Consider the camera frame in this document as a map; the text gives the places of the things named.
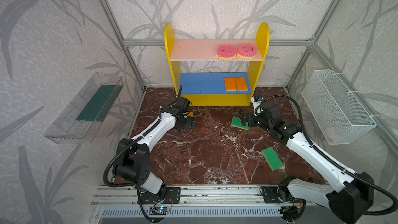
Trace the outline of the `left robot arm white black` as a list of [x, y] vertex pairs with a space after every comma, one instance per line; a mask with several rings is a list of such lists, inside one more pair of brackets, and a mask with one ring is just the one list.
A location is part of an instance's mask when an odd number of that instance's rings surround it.
[[151, 152], [171, 129], [191, 130], [195, 118], [189, 115], [191, 102], [182, 96], [165, 107], [143, 132], [131, 139], [122, 139], [115, 156], [107, 165], [103, 182], [111, 188], [134, 187], [154, 195], [162, 195], [165, 184], [151, 172]]

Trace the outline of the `orange sponge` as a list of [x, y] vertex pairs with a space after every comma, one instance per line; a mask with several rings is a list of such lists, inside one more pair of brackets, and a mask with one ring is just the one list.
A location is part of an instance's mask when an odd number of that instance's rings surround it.
[[244, 77], [235, 78], [236, 90], [239, 92], [248, 91], [246, 79]]
[[226, 92], [237, 91], [235, 78], [227, 77], [224, 79]]

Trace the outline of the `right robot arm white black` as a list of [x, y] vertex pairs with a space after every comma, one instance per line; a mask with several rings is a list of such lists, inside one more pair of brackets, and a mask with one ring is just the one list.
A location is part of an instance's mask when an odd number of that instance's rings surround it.
[[355, 172], [327, 154], [315, 144], [300, 125], [283, 121], [278, 106], [270, 98], [254, 96], [252, 114], [241, 116], [241, 123], [249, 128], [259, 127], [274, 140], [297, 153], [327, 182], [325, 185], [288, 177], [279, 184], [283, 196], [311, 201], [328, 208], [346, 224], [356, 223], [363, 215], [383, 216], [398, 209], [398, 199], [374, 184], [373, 178]]

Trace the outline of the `pink smiley sponge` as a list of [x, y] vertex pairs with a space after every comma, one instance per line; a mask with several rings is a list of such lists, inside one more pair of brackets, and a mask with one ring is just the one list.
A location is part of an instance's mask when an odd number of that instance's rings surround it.
[[236, 58], [237, 49], [232, 45], [221, 45], [218, 47], [216, 57], [221, 61], [231, 61]]
[[236, 48], [236, 57], [241, 60], [253, 60], [257, 54], [257, 48], [251, 44], [242, 44]]

